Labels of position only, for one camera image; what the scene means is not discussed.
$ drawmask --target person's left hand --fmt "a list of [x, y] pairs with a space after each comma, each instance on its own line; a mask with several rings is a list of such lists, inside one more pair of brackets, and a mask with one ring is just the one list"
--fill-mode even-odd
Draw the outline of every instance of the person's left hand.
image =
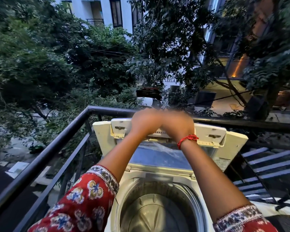
[[131, 120], [131, 133], [143, 139], [153, 134], [162, 125], [162, 112], [154, 108], [146, 108], [136, 112]]

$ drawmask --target bracelet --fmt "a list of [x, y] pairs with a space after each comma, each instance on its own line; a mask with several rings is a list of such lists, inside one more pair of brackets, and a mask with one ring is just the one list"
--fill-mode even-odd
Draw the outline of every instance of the bracelet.
[[195, 134], [188, 135], [188, 136], [182, 138], [182, 139], [178, 142], [178, 144], [177, 144], [178, 149], [181, 149], [181, 144], [182, 144], [183, 140], [186, 140], [186, 139], [188, 139], [188, 140], [194, 140], [194, 141], [197, 142], [197, 140], [198, 140], [199, 138], [198, 138]]

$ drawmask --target sleeve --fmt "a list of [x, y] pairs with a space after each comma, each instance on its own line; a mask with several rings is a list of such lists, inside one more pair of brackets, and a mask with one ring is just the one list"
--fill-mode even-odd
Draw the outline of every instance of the sleeve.
[[213, 226], [216, 232], [277, 232], [253, 204], [233, 210]]
[[111, 172], [94, 165], [28, 232], [104, 231], [118, 189]]

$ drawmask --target washing machine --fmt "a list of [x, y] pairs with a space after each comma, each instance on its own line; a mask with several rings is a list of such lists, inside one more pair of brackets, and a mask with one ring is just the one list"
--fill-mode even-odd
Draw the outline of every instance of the washing machine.
[[[103, 157], [130, 130], [130, 118], [93, 124]], [[225, 128], [195, 123], [198, 144], [224, 171], [248, 140]], [[161, 129], [133, 154], [119, 183], [105, 232], [214, 231], [192, 168]]]

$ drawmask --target washing machine drum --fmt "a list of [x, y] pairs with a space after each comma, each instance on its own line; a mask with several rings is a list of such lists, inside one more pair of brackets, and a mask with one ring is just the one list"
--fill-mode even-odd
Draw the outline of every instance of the washing machine drum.
[[197, 197], [180, 184], [139, 181], [128, 191], [119, 218], [120, 232], [205, 231]]

